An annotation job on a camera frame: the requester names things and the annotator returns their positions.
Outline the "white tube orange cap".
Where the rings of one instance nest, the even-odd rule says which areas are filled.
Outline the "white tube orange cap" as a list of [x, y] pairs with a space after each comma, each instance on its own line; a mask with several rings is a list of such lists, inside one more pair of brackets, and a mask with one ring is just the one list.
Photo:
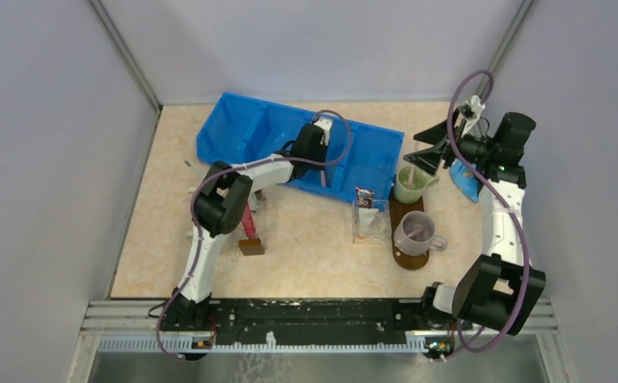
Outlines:
[[372, 233], [372, 223], [377, 217], [377, 208], [357, 208], [356, 209], [356, 238], [365, 240]]

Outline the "clear textured acrylic tray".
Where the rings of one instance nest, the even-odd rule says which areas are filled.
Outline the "clear textured acrylic tray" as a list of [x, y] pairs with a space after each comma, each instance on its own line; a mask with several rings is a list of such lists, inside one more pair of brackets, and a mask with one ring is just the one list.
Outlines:
[[387, 244], [391, 239], [389, 202], [374, 199], [369, 207], [352, 204], [352, 242], [359, 245]]

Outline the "green ceramic mug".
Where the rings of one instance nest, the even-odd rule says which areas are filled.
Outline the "green ceramic mug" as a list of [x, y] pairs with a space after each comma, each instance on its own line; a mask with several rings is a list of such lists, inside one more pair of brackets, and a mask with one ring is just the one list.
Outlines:
[[423, 193], [438, 182], [438, 176], [431, 176], [415, 165], [408, 165], [396, 173], [393, 195], [400, 203], [412, 204], [421, 199]]

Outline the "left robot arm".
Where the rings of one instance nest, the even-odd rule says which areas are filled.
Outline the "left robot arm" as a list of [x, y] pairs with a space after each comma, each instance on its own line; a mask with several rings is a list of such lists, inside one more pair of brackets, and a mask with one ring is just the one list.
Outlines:
[[289, 151], [282, 149], [246, 164], [212, 164], [191, 201], [194, 226], [187, 268], [162, 316], [174, 315], [190, 330], [200, 330], [208, 323], [210, 310], [205, 301], [211, 296], [218, 257], [230, 233], [242, 222], [250, 195], [329, 165], [326, 154], [332, 127], [332, 120], [319, 117], [301, 128]]

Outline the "clear holder with wooden ends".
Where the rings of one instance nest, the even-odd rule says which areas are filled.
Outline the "clear holder with wooden ends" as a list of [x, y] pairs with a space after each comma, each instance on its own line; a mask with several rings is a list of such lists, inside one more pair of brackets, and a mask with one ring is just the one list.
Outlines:
[[243, 256], [264, 255], [265, 248], [259, 238], [257, 228], [254, 223], [254, 213], [260, 212], [262, 203], [266, 200], [261, 190], [254, 191], [248, 199], [247, 205], [242, 216], [242, 227], [245, 238], [238, 241], [238, 249]]

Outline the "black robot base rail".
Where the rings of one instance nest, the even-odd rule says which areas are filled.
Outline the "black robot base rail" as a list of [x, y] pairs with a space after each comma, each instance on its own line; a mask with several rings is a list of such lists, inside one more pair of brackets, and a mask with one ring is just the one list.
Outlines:
[[319, 349], [406, 347], [418, 332], [439, 331], [447, 348], [459, 325], [432, 305], [435, 289], [420, 298], [213, 298], [201, 302], [179, 290], [157, 308], [155, 339], [202, 334], [196, 349], [260, 346]]

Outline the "light pink toothbrush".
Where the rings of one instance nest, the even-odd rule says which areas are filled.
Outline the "light pink toothbrush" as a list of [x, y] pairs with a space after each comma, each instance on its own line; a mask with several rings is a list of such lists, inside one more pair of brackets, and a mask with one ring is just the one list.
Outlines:
[[414, 237], [415, 235], [418, 235], [422, 232], [424, 232], [425, 228], [424, 227], [417, 227], [415, 230], [410, 231], [409, 233], [405, 233], [404, 231], [402, 231], [402, 235], [396, 240], [397, 243], [402, 243], [408, 239], [411, 239], [412, 237]]

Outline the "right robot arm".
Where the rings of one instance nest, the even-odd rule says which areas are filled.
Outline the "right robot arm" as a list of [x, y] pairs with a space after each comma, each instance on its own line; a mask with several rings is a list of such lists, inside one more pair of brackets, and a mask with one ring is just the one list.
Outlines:
[[421, 322], [441, 328], [450, 317], [492, 330], [518, 334], [546, 285], [545, 273], [532, 267], [522, 246], [525, 170], [519, 164], [537, 124], [531, 117], [506, 113], [492, 136], [469, 132], [476, 113], [454, 111], [454, 127], [442, 122], [414, 135], [427, 148], [404, 160], [432, 175], [440, 167], [470, 174], [464, 191], [482, 210], [482, 250], [457, 286], [436, 283], [419, 310]]

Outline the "grey ceramic mug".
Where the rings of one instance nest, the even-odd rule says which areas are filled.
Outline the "grey ceramic mug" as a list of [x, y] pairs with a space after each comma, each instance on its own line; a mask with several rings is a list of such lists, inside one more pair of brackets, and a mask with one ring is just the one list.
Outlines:
[[436, 232], [433, 219], [425, 212], [410, 211], [393, 233], [393, 245], [409, 256], [421, 256], [428, 251], [445, 251], [448, 241]]

